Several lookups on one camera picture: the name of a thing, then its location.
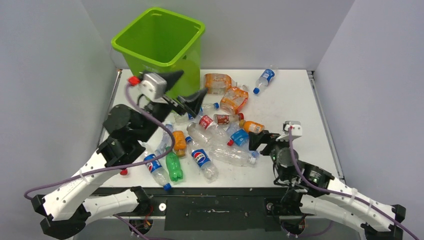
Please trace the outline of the orange juice bottle barcode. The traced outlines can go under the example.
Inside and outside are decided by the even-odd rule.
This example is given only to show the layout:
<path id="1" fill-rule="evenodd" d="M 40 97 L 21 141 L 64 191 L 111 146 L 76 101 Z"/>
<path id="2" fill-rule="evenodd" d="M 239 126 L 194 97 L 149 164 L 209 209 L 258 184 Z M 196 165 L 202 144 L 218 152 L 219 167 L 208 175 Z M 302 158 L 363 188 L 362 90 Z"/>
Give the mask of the orange juice bottle barcode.
<path id="1" fill-rule="evenodd" d="M 255 133 L 255 134 L 262 132 L 265 128 L 265 126 L 260 123 L 257 123 L 254 121 L 246 121 L 246 120 L 240 120 L 239 127 L 247 133 Z"/>

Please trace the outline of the crushed orange label bottle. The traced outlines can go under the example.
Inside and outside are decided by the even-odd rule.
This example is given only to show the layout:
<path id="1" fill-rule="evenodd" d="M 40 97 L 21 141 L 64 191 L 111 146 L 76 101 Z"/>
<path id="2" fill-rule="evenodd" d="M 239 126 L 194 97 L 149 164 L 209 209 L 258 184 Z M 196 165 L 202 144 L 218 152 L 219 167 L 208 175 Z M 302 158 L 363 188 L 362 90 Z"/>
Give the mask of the crushed orange label bottle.
<path id="1" fill-rule="evenodd" d="M 239 114 L 249 98 L 248 86 L 233 86 L 229 88 L 220 101 L 220 109 L 235 115 Z"/>

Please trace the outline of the small orange juice bottle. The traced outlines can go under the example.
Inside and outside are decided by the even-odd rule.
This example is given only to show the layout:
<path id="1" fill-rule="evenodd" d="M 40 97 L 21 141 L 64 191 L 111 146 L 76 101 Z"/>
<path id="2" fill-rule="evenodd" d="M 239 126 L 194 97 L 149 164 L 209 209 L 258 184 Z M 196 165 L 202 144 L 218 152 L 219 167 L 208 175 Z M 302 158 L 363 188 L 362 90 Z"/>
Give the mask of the small orange juice bottle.
<path id="1" fill-rule="evenodd" d="M 175 144 L 174 144 L 174 147 L 173 147 L 175 154 L 179 158 L 182 158 L 186 155 L 186 148 L 187 148 L 185 135 L 184 135 L 183 131 L 181 131 L 181 130 L 173 131 L 172 135 L 175 138 Z"/>

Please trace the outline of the small blue label bottle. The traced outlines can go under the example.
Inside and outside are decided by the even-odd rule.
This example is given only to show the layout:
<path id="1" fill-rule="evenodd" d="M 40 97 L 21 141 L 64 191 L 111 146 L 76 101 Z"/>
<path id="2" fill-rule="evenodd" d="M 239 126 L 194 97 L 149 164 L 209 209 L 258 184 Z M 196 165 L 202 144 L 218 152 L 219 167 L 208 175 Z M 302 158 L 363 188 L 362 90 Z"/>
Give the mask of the small blue label bottle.
<path id="1" fill-rule="evenodd" d="M 265 88 L 269 85 L 271 80 L 275 77 L 276 72 L 273 69 L 267 68 L 263 71 L 260 77 L 256 80 L 253 93 L 258 95 L 263 92 Z"/>

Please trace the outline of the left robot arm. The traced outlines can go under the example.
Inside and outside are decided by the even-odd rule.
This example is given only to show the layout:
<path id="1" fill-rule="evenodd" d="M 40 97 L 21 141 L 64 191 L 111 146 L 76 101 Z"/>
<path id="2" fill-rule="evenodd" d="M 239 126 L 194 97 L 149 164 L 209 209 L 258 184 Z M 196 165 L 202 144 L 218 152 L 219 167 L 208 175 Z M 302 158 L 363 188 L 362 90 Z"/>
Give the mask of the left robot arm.
<path id="1" fill-rule="evenodd" d="M 43 216 L 42 232 L 57 240 L 67 240 L 96 220 L 121 213 L 144 215 L 152 203 L 141 186 L 101 197 L 92 194 L 122 170 L 138 166 L 147 152 L 145 143 L 171 112 L 197 116 L 207 88 L 189 96 L 171 98 L 167 93 L 184 75 L 182 70 L 168 73 L 142 72 L 128 79 L 128 104 L 115 105 L 103 123 L 108 137 L 70 178 L 53 183 L 54 191 L 30 198 L 35 212 Z"/>

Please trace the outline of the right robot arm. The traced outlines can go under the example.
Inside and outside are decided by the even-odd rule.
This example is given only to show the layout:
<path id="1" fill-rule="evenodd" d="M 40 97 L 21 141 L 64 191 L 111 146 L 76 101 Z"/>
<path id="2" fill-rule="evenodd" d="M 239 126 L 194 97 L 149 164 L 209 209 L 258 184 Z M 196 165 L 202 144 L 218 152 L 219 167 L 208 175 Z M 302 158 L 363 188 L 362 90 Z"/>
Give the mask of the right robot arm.
<path id="1" fill-rule="evenodd" d="M 330 172 L 299 160 L 293 141 L 303 135 L 299 125 L 285 124 L 283 132 L 249 133 L 249 149 L 260 145 L 271 158 L 274 184 L 287 187 L 282 207 L 289 214 L 315 215 L 363 233 L 368 240 L 401 240 L 406 216 L 402 205 L 379 203 L 347 186 Z"/>

